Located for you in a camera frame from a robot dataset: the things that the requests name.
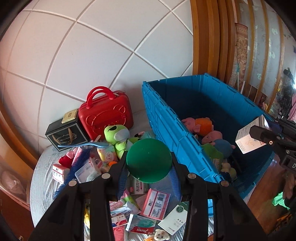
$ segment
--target wooden floor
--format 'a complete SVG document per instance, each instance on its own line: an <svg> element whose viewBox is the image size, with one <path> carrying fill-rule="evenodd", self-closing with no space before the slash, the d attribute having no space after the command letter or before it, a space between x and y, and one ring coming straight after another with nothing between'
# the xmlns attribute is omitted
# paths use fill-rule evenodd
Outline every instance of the wooden floor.
<svg viewBox="0 0 296 241"><path fill-rule="evenodd" d="M284 188L284 174L285 170L278 164L278 160L273 160L248 202L248 207L267 234L273 231L276 220L287 212L286 208L272 204L273 198Z"/></svg>
<svg viewBox="0 0 296 241"><path fill-rule="evenodd" d="M0 190L1 213L16 237L23 236L27 241L34 229L31 212L11 200Z"/></svg>

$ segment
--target orange plush toy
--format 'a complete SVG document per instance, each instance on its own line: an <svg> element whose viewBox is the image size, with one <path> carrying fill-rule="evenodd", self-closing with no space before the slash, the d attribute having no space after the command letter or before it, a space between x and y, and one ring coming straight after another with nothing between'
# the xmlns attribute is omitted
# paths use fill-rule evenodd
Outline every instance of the orange plush toy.
<svg viewBox="0 0 296 241"><path fill-rule="evenodd" d="M212 121L208 117L195 119L195 125L200 125L200 131L198 134L202 137L214 130Z"/></svg>
<svg viewBox="0 0 296 241"><path fill-rule="evenodd" d="M189 118L183 119L182 122L190 132L194 134L198 134L202 137L206 136L207 134L209 134L211 131L214 130L212 121L208 117L198 118L198 119L193 119L189 117Z"/></svg>

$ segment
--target blue toothbrush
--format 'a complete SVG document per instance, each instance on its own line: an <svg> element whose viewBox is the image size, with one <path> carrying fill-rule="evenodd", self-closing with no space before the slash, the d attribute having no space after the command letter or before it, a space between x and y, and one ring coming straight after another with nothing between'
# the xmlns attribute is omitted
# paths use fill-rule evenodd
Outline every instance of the blue toothbrush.
<svg viewBox="0 0 296 241"><path fill-rule="evenodd" d="M87 142L78 145L58 145L58 147L79 147L79 146L96 146L99 148L106 148L109 146L109 143L106 142Z"/></svg>

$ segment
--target blue plush toy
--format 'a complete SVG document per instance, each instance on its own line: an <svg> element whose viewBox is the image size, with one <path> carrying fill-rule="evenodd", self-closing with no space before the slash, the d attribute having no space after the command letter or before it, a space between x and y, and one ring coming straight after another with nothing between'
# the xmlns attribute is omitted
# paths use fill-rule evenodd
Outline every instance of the blue plush toy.
<svg viewBox="0 0 296 241"><path fill-rule="evenodd" d="M231 145L228 141L223 139L217 139L213 141L214 147L217 149L217 151L220 151L224 159L230 157L232 154L233 149L235 148L235 145Z"/></svg>

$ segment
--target green plush toy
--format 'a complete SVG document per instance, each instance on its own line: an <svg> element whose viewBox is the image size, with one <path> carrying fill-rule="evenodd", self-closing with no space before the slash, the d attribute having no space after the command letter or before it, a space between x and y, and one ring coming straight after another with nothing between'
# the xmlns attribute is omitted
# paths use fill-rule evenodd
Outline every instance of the green plush toy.
<svg viewBox="0 0 296 241"><path fill-rule="evenodd" d="M215 167L218 169L218 171L221 170L221 164L223 162L223 154L218 151L215 147L213 147L210 143L206 143L204 145L201 145L201 147L204 149L205 153L209 156Z"/></svg>
<svg viewBox="0 0 296 241"><path fill-rule="evenodd" d="M138 140L137 137L130 138L130 133L124 125L107 126L104 130L106 141L112 144L119 159L121 159L124 151Z"/></svg>

